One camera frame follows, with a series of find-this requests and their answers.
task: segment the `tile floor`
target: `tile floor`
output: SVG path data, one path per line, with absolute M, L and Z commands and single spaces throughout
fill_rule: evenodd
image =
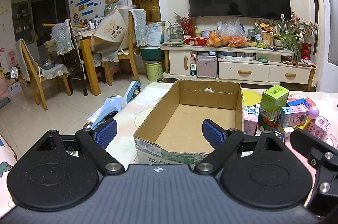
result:
M 93 96 L 89 85 L 88 96 L 84 96 L 79 82 L 73 83 L 74 93 L 68 96 L 65 90 L 57 92 L 51 83 L 43 83 L 48 110 L 36 105 L 30 88 L 12 97 L 11 102 L 0 108 L 0 134 L 11 145 L 18 159 L 48 130 L 55 129 L 60 134 L 74 134 L 87 122 L 87 118 L 102 106 L 111 95 L 123 96 L 132 75 L 117 74 L 113 85 L 100 82 L 101 94 Z M 142 88 L 151 83 L 146 74 L 140 74 Z M 289 90 L 294 86 L 285 86 Z M 269 86 L 242 84 L 242 88 L 268 89 Z

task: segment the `purple egg toy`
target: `purple egg toy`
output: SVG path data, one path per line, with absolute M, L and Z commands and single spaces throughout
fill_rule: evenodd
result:
M 311 106 L 309 109 L 309 118 L 316 119 L 319 115 L 319 109 L 316 106 Z

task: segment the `drawer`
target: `drawer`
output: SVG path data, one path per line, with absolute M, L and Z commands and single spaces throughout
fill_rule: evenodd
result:
M 269 81 L 296 84 L 307 84 L 310 69 L 292 68 L 285 66 L 270 66 Z
M 219 79 L 268 82 L 270 65 L 219 62 Z
M 170 74 L 190 75 L 190 51 L 169 51 Z

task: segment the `wooden drawer handle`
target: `wooden drawer handle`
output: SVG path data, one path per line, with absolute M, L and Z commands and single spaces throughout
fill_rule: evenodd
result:
M 247 70 L 247 71 L 244 71 L 244 70 L 239 70 L 237 71 L 238 74 L 251 74 L 251 70 Z
M 184 57 L 184 69 L 188 70 L 188 57 Z
M 285 77 L 295 78 L 295 77 L 296 77 L 296 74 L 285 74 Z

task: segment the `silver bolt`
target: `silver bolt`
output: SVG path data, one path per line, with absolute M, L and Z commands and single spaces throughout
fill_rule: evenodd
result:
M 214 168 L 214 166 L 212 166 L 210 163 L 199 163 L 197 168 L 202 172 L 209 172 Z
M 117 172 L 122 168 L 121 164 L 119 163 L 108 163 L 105 167 L 111 172 Z
M 330 184 L 327 183 L 327 182 L 323 182 L 320 184 L 319 186 L 319 190 L 322 192 L 322 193 L 327 193 L 329 190 L 330 190 Z
M 325 156 L 325 158 L 326 158 L 327 160 L 330 160 L 330 159 L 333 157 L 333 154 L 332 154 L 332 152 L 326 152 L 326 153 L 324 154 L 324 156 Z

